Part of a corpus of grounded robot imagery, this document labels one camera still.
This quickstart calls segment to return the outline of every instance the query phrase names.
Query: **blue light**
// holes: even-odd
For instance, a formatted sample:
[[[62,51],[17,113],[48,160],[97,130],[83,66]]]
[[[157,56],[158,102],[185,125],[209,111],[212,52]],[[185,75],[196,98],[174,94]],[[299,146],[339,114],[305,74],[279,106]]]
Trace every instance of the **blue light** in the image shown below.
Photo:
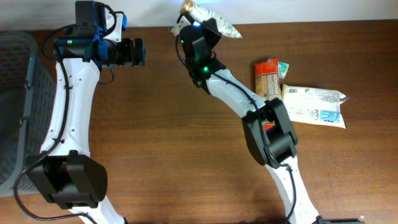
[[[200,27],[200,23],[199,22],[197,22],[197,21],[195,21],[195,22],[193,22],[193,24],[192,24],[194,27]]]

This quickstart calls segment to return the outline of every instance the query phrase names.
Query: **table surface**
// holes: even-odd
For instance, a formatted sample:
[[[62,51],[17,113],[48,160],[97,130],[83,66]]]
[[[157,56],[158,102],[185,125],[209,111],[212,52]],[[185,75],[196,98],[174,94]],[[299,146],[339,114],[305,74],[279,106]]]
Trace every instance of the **table surface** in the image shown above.
[[[308,194],[329,220],[398,220],[398,21],[236,26],[243,39],[215,50],[233,75],[254,88],[252,63],[279,57],[288,85],[350,97],[347,129],[294,123]],[[49,32],[33,32],[40,42]],[[96,88],[90,150],[108,171],[108,197],[131,223],[239,223],[284,216],[274,181],[251,157],[240,119],[197,89],[175,54],[167,28],[128,29],[145,40],[145,67],[115,69]],[[53,62],[45,61],[55,74]],[[110,78],[105,70],[102,80]],[[22,197],[36,214],[68,213],[41,195]],[[0,223],[40,223],[0,198]],[[78,218],[57,223],[81,223]]]

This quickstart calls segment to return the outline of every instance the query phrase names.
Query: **blue label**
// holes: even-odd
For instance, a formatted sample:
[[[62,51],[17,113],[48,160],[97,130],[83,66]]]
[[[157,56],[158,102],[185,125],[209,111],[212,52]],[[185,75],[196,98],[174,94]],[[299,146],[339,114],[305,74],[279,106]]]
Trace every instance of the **blue label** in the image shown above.
[[[340,112],[336,111],[321,111],[319,116],[319,120],[332,122],[332,123],[339,123],[340,122]]]

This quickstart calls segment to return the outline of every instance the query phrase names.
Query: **crumpled wrapper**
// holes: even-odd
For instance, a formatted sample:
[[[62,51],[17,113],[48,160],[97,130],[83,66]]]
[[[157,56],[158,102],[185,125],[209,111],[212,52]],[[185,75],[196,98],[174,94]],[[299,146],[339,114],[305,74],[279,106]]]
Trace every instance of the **crumpled wrapper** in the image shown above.
[[[181,9],[181,13],[189,12],[189,14],[196,19],[198,22],[214,18],[217,21],[218,31],[225,37],[230,38],[242,38],[242,35],[233,27],[230,23],[226,22],[221,16],[215,12],[207,10],[204,7],[199,6],[192,0],[186,0],[185,4]]]

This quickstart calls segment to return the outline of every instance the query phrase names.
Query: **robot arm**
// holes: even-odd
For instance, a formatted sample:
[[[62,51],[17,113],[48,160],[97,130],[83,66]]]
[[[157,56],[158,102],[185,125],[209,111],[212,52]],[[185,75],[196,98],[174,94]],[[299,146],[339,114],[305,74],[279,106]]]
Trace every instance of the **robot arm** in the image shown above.
[[[42,162],[27,175],[48,203],[85,213],[80,217],[86,224],[126,224],[106,196],[106,169],[90,158],[88,128],[101,70],[144,65],[144,43],[136,39],[134,45],[133,40],[122,39],[127,24],[123,12],[94,1],[77,1],[75,7],[73,32],[60,37],[54,46],[57,92],[47,137],[40,156],[27,158],[27,164]]]
[[[200,19],[203,9],[183,12],[171,30],[181,39],[185,60],[193,83],[226,103],[243,122],[246,142],[253,158],[271,173],[292,224],[311,224],[318,218],[297,166],[297,137],[282,101],[265,99],[238,82],[212,51],[221,38],[220,24],[214,18]],[[262,122],[275,121],[265,131]]]

